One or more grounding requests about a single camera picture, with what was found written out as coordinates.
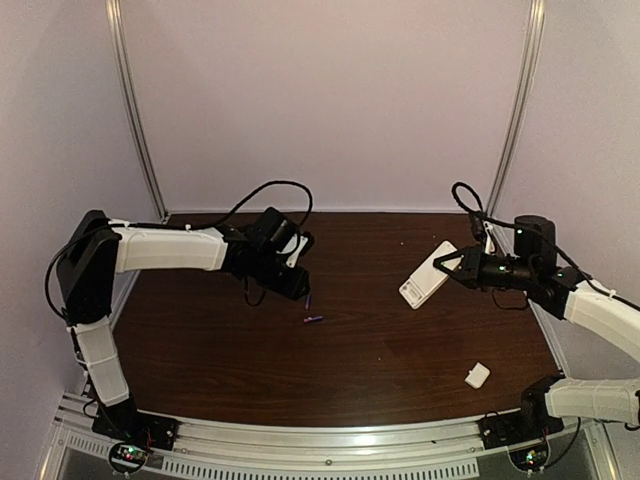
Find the white remote control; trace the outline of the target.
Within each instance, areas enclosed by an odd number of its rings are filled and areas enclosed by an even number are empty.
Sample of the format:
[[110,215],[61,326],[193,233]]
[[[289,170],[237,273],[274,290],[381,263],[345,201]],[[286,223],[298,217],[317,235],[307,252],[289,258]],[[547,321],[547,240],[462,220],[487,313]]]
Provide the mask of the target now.
[[420,308],[449,278],[434,266],[434,261],[455,251],[455,246],[444,240],[401,284],[399,294],[413,310]]

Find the white battery cover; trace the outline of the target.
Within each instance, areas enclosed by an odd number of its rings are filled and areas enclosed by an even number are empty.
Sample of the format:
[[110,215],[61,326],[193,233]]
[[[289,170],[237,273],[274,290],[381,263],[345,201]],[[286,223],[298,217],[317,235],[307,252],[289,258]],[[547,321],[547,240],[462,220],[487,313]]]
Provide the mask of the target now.
[[465,383],[473,389],[480,389],[490,376],[491,371],[485,365],[477,362],[465,377]]

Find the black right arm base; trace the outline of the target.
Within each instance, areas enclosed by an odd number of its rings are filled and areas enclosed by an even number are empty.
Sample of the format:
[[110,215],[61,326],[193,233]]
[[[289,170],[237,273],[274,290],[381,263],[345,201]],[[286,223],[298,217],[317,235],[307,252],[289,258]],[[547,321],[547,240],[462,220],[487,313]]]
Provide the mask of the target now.
[[490,411],[476,425],[486,450],[542,439],[564,429],[561,419],[527,408],[506,413]]

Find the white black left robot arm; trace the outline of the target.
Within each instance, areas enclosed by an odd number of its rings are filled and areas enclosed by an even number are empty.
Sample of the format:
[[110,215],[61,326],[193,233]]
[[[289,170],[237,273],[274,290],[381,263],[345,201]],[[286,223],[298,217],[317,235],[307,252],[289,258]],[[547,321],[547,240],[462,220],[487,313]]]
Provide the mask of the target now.
[[298,261],[314,243],[311,233],[273,207],[241,227],[131,223],[91,210],[54,256],[45,278],[58,282],[63,305],[56,313],[76,340],[79,363],[99,402],[114,407],[132,397],[110,326],[116,275],[171,269],[222,272],[297,301],[311,290],[309,272]]

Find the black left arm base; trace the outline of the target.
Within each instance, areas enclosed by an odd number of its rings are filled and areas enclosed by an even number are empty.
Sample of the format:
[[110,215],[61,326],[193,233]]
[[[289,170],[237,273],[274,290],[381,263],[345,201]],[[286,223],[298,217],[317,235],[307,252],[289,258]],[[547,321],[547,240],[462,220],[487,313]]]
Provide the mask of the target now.
[[96,434],[133,443],[151,450],[171,451],[177,437],[179,422],[175,418],[160,415],[107,410],[100,412],[93,421]]

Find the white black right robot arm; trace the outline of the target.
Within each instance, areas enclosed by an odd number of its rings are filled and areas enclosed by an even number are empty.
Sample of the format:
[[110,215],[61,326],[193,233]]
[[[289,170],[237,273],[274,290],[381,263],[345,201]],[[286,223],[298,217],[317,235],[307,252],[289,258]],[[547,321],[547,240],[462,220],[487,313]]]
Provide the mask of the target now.
[[[489,254],[474,245],[440,254],[433,266],[468,289],[518,290],[553,317],[589,330],[633,359],[639,357],[639,309],[606,289],[573,260],[560,267],[564,252],[555,241],[554,223],[521,215],[510,224],[514,252]],[[522,394],[531,420],[589,418],[639,426],[639,382],[549,377]]]

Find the front aluminium rail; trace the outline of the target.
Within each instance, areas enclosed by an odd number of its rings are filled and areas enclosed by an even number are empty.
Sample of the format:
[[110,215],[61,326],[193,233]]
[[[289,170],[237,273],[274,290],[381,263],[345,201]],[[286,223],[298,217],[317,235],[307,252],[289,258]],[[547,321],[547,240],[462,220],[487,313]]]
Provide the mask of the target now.
[[383,427],[288,428],[177,417],[172,450],[152,447],[130,477],[110,468],[118,440],[92,431],[96,406],[64,393],[36,479],[623,479],[604,425],[575,420],[544,437],[551,468],[529,474],[512,463],[525,446],[487,449],[480,418]]

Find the right aluminium frame post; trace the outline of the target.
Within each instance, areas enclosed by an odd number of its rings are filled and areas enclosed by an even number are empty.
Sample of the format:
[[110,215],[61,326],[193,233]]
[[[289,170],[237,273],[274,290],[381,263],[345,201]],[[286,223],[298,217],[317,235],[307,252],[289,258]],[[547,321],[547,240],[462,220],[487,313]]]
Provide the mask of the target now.
[[496,213],[500,199],[504,193],[519,135],[524,124],[526,108],[539,62],[545,16],[546,2],[544,0],[532,0],[529,2],[529,14],[526,22],[525,41],[519,75],[516,82],[516,90],[498,167],[487,203],[487,210],[490,214]]

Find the aluminium frame post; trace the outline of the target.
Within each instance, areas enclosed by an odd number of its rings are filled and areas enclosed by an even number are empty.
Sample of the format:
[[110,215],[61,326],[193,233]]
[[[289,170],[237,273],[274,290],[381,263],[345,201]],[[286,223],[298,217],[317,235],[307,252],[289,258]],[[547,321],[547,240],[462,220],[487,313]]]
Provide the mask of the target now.
[[529,14],[526,22],[525,41],[519,75],[516,82],[516,90],[498,167],[487,203],[487,210],[490,214],[496,213],[500,199],[504,193],[519,135],[524,124],[526,108],[539,62],[545,16],[546,2],[544,0],[532,0],[529,2]]
[[135,91],[131,62],[127,49],[122,4],[118,0],[106,0],[105,8],[114,52],[116,71],[119,78],[125,114],[128,120],[134,149],[155,214],[159,219],[164,220],[168,214],[168,210],[152,163]]

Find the left aluminium frame post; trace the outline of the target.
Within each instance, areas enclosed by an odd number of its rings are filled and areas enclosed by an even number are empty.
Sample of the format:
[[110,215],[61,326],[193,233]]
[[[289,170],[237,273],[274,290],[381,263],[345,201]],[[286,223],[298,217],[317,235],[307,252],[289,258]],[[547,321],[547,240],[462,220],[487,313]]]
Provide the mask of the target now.
[[135,91],[131,62],[127,49],[122,4],[118,0],[106,0],[105,8],[114,52],[116,71],[119,78],[125,114],[128,120],[134,149],[155,214],[159,219],[164,220],[168,214],[168,210],[152,163]]

